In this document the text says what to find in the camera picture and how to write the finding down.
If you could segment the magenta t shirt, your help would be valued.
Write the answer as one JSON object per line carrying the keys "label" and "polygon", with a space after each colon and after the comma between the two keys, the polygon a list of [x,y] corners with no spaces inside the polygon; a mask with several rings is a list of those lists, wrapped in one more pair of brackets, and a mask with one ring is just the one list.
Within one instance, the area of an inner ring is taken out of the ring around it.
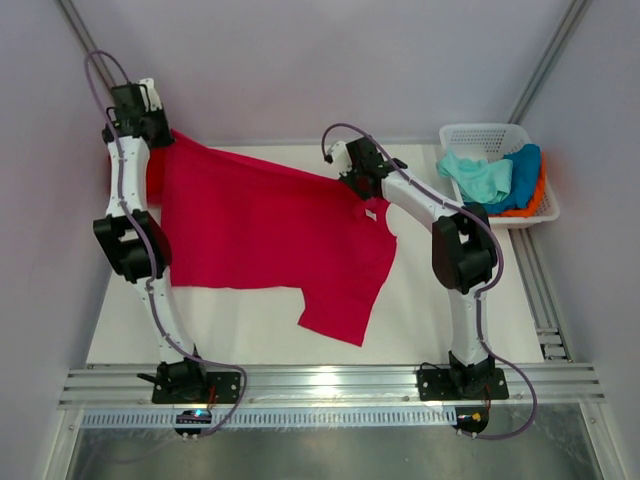
{"label": "magenta t shirt", "polygon": [[146,180],[171,247],[173,286],[295,288],[300,326],[363,344],[396,254],[387,201],[182,133],[151,153]]}

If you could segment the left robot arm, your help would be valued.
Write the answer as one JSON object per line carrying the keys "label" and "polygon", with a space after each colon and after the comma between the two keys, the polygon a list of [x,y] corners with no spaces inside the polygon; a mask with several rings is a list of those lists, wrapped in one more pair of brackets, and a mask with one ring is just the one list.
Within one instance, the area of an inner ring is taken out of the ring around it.
{"label": "left robot arm", "polygon": [[206,368],[180,318],[171,290],[172,252],[148,210],[147,166],[151,153],[174,138],[154,80],[111,89],[102,131],[111,165],[109,203],[93,232],[114,273],[133,286],[157,334],[156,373],[138,377],[154,386],[155,404],[198,402],[209,390]]}

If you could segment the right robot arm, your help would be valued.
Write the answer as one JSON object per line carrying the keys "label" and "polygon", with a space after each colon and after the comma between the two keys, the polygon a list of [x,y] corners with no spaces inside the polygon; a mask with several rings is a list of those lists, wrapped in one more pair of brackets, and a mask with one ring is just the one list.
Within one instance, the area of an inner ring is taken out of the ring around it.
{"label": "right robot arm", "polygon": [[325,154],[336,160],[340,180],[364,200],[380,199],[408,213],[431,234],[432,270],[447,290],[452,344],[446,368],[421,368],[420,398],[490,400],[509,397],[505,375],[484,338],[486,293],[493,269],[502,266],[499,244],[480,206],[463,207],[441,195],[402,161],[362,137],[338,141]]}

